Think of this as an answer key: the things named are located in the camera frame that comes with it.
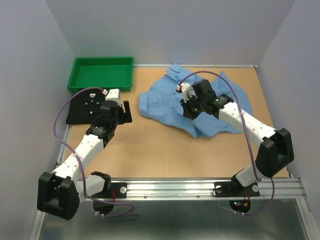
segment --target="folded blue fabric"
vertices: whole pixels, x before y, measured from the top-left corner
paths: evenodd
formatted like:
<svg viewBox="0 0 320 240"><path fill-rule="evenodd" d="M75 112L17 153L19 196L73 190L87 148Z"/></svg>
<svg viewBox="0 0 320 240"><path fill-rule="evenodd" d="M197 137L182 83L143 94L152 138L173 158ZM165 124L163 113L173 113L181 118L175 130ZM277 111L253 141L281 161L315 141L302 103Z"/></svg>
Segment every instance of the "folded blue fabric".
<svg viewBox="0 0 320 240"><path fill-rule="evenodd" d="M166 70L167 74L157 80L149 91L140 94L139 109L140 114L145 118L156 120L162 124L184 129L194 138L212 138L219 132L239 133L233 126L216 119L205 112L196 119L190 120L183 116L183 108L180 100L182 93L176 92L177 84L191 72L178 64L174 64ZM253 114L252 107L245 91L234 84L222 71L220 73L233 87L239 98L241 107L249 114ZM203 78L197 75L189 77L185 82L194 84ZM220 78L215 79L211 86L216 95L226 94L232 99L236 99L228 85Z"/></svg>

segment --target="robotic arm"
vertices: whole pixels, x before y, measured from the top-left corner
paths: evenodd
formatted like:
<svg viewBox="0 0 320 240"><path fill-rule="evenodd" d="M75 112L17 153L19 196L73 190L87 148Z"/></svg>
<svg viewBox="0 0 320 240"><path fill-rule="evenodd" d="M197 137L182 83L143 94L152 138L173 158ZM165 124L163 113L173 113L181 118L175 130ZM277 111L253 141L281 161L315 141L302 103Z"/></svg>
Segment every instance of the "robotic arm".
<svg viewBox="0 0 320 240"><path fill-rule="evenodd" d="M102 151L115 135L118 125L131 123L131 111L128 101L121 104L121 92L112 89L101 104L99 116L85 132L79 146L75 149L86 169L92 159ZM51 173L44 172L38 180L37 209L66 220L71 219L79 204L86 199L81 176L81 169L75 154L71 154ZM89 196L102 191L109 192L110 176L93 172L86 178L86 191Z"/></svg>
<svg viewBox="0 0 320 240"><path fill-rule="evenodd" d="M293 161L294 152L288 130L285 128L277 130L267 126L245 111L239 113L238 105L233 99L225 94L217 96L208 80L203 79L193 85L184 82L179 84L176 90L183 96L180 101L183 116L191 120L205 112L244 133L240 114L243 115L249 139L258 148L255 168L259 179L273 177ZM216 197L243 196L248 186L256 182L253 166L249 165L235 174L231 182L221 183L221 189L216 192Z"/></svg>

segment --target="white wall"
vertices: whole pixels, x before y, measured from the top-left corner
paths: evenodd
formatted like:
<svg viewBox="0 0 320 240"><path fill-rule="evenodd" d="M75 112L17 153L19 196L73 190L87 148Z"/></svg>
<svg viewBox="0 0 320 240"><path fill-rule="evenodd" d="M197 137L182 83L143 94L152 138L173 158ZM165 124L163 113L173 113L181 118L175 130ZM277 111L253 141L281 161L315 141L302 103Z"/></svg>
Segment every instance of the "white wall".
<svg viewBox="0 0 320 240"><path fill-rule="evenodd" d="M258 75L276 127L292 134L294 162L320 230L320 1L296 0Z"/></svg>
<svg viewBox="0 0 320 240"><path fill-rule="evenodd" d="M77 57L258 64L294 0L46 0Z"/></svg>
<svg viewBox="0 0 320 240"><path fill-rule="evenodd" d="M58 155L53 120L70 96L74 56L44 0L0 7L0 236L29 238L38 178ZM65 129L59 122L59 132Z"/></svg>

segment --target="green tray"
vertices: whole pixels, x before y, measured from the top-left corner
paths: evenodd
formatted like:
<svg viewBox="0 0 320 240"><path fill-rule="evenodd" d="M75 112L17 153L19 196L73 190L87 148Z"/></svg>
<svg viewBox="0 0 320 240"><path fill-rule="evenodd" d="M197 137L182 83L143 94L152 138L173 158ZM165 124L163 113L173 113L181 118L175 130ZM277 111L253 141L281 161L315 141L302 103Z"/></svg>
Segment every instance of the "green tray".
<svg viewBox="0 0 320 240"><path fill-rule="evenodd" d="M78 57L74 60L68 89L73 93L88 87L130 92L133 73L134 58L131 56Z"/></svg>

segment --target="wooden tabletop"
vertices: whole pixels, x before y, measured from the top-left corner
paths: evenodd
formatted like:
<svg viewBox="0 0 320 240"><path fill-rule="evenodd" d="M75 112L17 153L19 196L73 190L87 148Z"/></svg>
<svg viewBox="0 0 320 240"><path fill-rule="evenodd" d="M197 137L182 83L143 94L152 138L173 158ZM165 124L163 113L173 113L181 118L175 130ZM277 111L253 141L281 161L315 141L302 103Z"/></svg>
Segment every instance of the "wooden tabletop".
<svg viewBox="0 0 320 240"><path fill-rule="evenodd" d="M222 132L213 138L193 138L184 130L144 118L139 112L139 95L164 76L165 68L135 68L131 92L121 100L130 102L132 123L119 125L110 143L85 170L119 178L204 178L231 177L251 164L243 134ZM272 126L270 113L254 68L189 68L225 74L247 93L254 117ZM214 76L199 74L212 81ZM73 125L68 143L76 148L89 125ZM252 144L254 156L257 148ZM276 177L288 177L287 169Z"/></svg>

